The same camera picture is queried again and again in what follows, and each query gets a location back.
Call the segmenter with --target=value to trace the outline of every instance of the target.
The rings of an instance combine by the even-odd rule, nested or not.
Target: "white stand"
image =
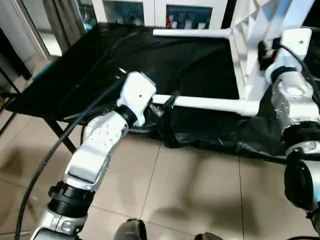
[[[314,0],[237,0],[229,29],[155,29],[155,36],[226,38],[230,42],[239,100],[180,96],[174,104],[255,116],[269,86],[265,73],[260,71],[258,43],[270,45],[284,30],[300,28],[313,3]],[[165,99],[168,96],[153,98],[159,104]]]

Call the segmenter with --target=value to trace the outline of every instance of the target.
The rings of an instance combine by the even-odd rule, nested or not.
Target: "white robotic arm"
[[[144,124],[144,111],[155,93],[155,84],[143,73],[128,74],[117,108],[88,124],[85,141],[73,154],[63,180],[50,188],[51,201],[32,234],[32,240],[78,238],[108,169],[112,150],[129,127]]]

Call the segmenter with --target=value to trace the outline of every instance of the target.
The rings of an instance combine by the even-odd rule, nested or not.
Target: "cable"
[[[72,130],[77,126],[77,124],[86,116],[86,114],[92,109],[94,108],[105,96],[107,96],[108,94],[110,94],[113,90],[117,89],[121,84],[124,83],[125,78],[122,78],[120,80],[117,80],[115,83],[113,83],[110,87],[108,87],[105,91],[103,91],[103,93],[96,98],[89,106],[86,107],[86,109],[84,111],[81,112],[81,114],[77,117],[76,120],[74,120],[74,122],[72,124],[70,124],[62,133],[61,137],[59,138],[59,140],[53,145],[53,147],[51,148],[51,150],[48,152],[48,154],[45,156],[45,158],[43,159],[42,163],[39,165],[38,169],[36,170],[35,174],[33,175],[31,182],[29,183],[25,194],[23,196],[21,205],[20,205],[20,209],[19,209],[19,214],[18,214],[18,218],[17,218],[17,222],[16,222],[16,227],[15,227],[15,235],[14,235],[14,239],[15,240],[20,240],[20,233],[21,233],[21,227],[22,227],[22,221],[24,218],[24,213],[25,213],[25,209],[28,203],[28,199],[30,197],[30,194],[40,176],[40,174],[42,173],[42,171],[44,170],[44,168],[46,167],[47,163],[49,162],[50,158],[52,157],[52,155],[55,153],[55,151],[57,150],[57,148],[59,147],[59,145],[62,143],[62,141],[68,137],[70,135],[70,133],[72,132]]]
[[[288,238],[287,240],[319,240],[319,237],[317,237],[317,236],[294,236],[294,237]]]
[[[307,74],[306,81],[313,87],[313,95],[314,95],[314,98],[315,98],[315,101],[316,101],[318,108],[320,108],[320,91],[319,91],[318,85],[314,79],[314,76],[312,76],[312,74],[309,71],[305,62],[298,55],[296,55],[289,47],[282,45],[282,44],[279,44],[278,46],[287,50],[301,64],[302,68],[304,69],[305,73]]]

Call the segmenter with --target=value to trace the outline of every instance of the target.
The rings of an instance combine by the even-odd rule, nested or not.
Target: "glass cabinet door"
[[[227,0],[154,0],[155,25],[172,29],[220,29]]]

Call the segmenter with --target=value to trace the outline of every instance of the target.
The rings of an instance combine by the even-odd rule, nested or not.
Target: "floor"
[[[52,56],[62,56],[61,48],[57,42],[57,39],[53,33],[39,31],[39,35],[49,52]]]
[[[8,112],[0,116],[0,127],[8,117]],[[79,146],[80,127],[71,140]],[[0,137],[0,240],[13,239],[26,186],[56,141],[44,120],[26,115],[18,115]],[[24,239],[70,157],[61,145],[42,173],[25,213]],[[112,154],[80,237],[111,240],[128,218],[145,221],[149,240],[193,240],[204,232],[225,240],[315,236],[304,212],[284,195],[284,169],[258,159],[191,147],[168,149],[156,140],[126,136]]]

